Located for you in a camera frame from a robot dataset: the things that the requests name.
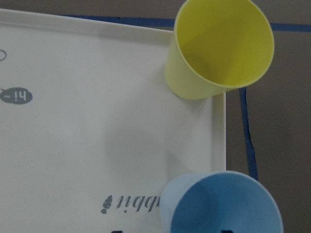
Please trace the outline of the blue cup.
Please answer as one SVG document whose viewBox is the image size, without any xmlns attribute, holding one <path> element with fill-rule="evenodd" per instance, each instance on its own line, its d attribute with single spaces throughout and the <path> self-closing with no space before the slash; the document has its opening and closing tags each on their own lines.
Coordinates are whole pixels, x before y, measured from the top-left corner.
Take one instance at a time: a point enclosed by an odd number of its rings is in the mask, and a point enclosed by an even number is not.
<svg viewBox="0 0 311 233">
<path fill-rule="evenodd" d="M 160 197 L 165 233 L 282 233 L 278 206 L 255 179 L 235 171 L 184 174 Z"/>
</svg>

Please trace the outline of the yellow cup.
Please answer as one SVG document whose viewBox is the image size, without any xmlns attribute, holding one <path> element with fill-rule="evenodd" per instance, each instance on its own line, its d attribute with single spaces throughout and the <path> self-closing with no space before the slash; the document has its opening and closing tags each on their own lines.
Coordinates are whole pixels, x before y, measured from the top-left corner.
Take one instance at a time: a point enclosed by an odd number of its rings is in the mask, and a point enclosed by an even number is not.
<svg viewBox="0 0 311 233">
<path fill-rule="evenodd" d="M 273 32 L 250 0 L 188 0 L 179 9 L 165 63 L 177 96 L 205 99 L 258 81 L 275 51 Z"/>
</svg>

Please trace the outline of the cream plastic tray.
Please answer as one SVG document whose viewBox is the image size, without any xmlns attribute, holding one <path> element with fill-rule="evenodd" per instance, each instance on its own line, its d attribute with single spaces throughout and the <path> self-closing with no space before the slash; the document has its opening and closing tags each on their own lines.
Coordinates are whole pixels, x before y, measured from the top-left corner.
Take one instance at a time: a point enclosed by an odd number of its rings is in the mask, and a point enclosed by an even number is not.
<svg viewBox="0 0 311 233">
<path fill-rule="evenodd" d="M 171 36 L 1 10 L 1 232 L 160 233 L 171 179 L 225 169 L 225 97 L 172 93 Z"/>
</svg>

